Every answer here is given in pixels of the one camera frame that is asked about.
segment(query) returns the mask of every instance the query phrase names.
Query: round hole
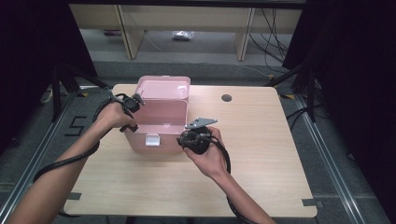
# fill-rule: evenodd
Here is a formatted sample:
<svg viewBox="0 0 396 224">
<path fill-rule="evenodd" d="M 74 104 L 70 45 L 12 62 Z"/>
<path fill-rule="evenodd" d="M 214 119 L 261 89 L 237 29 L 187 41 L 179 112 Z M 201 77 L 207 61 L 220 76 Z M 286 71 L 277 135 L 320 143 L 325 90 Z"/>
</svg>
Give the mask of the round hole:
<svg viewBox="0 0 396 224">
<path fill-rule="evenodd" d="M 221 96 L 221 100 L 223 100 L 224 102 L 230 102 L 233 99 L 233 97 L 229 94 L 224 94 Z"/>
</svg>

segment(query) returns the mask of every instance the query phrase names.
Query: forearm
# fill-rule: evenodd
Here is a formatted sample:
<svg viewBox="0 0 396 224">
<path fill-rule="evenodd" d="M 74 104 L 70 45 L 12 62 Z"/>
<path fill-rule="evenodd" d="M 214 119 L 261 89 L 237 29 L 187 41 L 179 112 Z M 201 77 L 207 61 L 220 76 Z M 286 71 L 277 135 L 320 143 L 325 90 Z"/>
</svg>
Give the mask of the forearm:
<svg viewBox="0 0 396 224">
<path fill-rule="evenodd" d="M 236 210 L 256 223 L 275 223 L 229 174 L 213 178 L 231 200 Z"/>
<path fill-rule="evenodd" d="M 57 160 L 80 155 L 95 146 L 106 133 L 105 124 L 94 123 Z M 43 174 L 28 189 L 8 223 L 51 223 L 63 207 L 87 159 L 76 161 Z"/>
</svg>

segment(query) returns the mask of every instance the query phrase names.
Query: metal rail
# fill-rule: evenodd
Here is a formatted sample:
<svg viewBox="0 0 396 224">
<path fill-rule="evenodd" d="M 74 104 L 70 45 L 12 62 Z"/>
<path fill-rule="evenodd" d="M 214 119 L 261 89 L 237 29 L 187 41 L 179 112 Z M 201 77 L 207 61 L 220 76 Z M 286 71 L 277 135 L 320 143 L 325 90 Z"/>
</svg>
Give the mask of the metal rail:
<svg viewBox="0 0 396 224">
<path fill-rule="evenodd" d="M 306 107 L 305 101 L 301 95 L 296 95 L 296 102 L 299 109 Z M 341 175 L 337 167 L 337 164 L 332 158 L 332 154 L 327 148 L 318 130 L 317 124 L 315 122 L 312 122 L 311 118 L 309 118 L 309 116 L 306 113 L 304 113 L 304 122 L 309 132 L 311 133 L 311 136 L 315 142 L 315 145 L 317 146 L 320 157 L 322 158 L 323 163 L 327 169 L 327 172 L 329 173 L 330 179 L 332 180 L 332 183 L 335 189 L 337 190 L 338 195 L 340 196 L 340 200 L 346 209 L 346 213 L 349 216 L 351 223 L 353 224 L 367 223 L 349 187 L 347 186 L 345 179 Z"/>
<path fill-rule="evenodd" d="M 37 172 L 41 162 L 43 161 L 44 157 L 47 154 L 48 148 L 57 130 L 59 129 L 60 124 L 64 119 L 64 115 L 67 112 L 67 109 L 74 101 L 76 96 L 77 94 L 75 92 L 69 92 L 69 94 L 66 96 L 62 113 L 49 126 L 49 129 L 47 130 L 46 134 L 41 140 L 40 145 L 35 150 L 35 154 L 33 155 L 32 159 L 30 159 L 26 169 L 24 170 L 23 174 L 21 175 L 20 179 L 15 185 L 14 189 L 11 191 L 6 202 L 1 207 L 0 210 L 1 224 L 6 223 L 8 217 L 11 215 L 18 201 L 21 199 L 25 191 L 28 189 L 30 183 L 32 182 L 33 177 L 35 176 L 35 173 Z"/>
</svg>

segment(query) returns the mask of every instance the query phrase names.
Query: hand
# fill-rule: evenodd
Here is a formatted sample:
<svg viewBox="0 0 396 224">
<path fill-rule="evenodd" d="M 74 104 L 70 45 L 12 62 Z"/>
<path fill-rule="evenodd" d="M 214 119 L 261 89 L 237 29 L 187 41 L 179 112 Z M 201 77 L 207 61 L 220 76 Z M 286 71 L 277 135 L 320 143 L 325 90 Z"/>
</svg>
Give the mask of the hand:
<svg viewBox="0 0 396 224">
<path fill-rule="evenodd" d="M 121 104 L 116 102 L 107 105 L 100 112 L 96 122 L 103 122 L 106 125 L 105 128 L 108 130 L 112 128 L 120 128 L 127 124 L 131 125 L 132 127 L 136 126 L 136 121 L 124 114 Z"/>
<path fill-rule="evenodd" d="M 220 143 L 224 146 L 221 140 L 220 130 L 210 126 L 207 128 L 211 132 L 212 136 L 217 137 Z M 204 175 L 212 179 L 216 179 L 228 174 L 224 157 L 218 147 L 213 143 L 209 145 L 207 151 L 202 155 L 195 154 L 189 148 L 185 148 L 184 151 Z"/>
</svg>

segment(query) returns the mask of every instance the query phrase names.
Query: human arm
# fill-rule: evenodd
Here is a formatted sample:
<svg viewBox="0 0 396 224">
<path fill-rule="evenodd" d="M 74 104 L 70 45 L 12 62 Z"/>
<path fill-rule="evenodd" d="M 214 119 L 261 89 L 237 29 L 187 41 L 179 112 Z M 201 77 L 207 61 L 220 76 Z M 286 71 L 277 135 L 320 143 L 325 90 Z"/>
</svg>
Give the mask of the human arm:
<svg viewBox="0 0 396 224">
<path fill-rule="evenodd" d="M 212 133 L 212 136 L 218 138 L 224 146 L 220 131 L 214 127 L 207 128 Z M 224 157 L 214 144 L 211 143 L 208 150 L 202 155 L 195 154 L 188 148 L 185 148 L 185 152 L 200 171 L 213 179 L 224 191 L 240 214 L 255 223 L 275 223 L 227 172 Z"/>
<path fill-rule="evenodd" d="M 87 152 L 108 130 L 125 124 L 136 125 L 131 117 L 123 113 L 119 103 L 107 105 L 92 126 L 57 161 Z M 27 190 L 8 223 L 51 223 L 64 206 L 86 160 L 67 164 L 40 176 Z"/>
</svg>

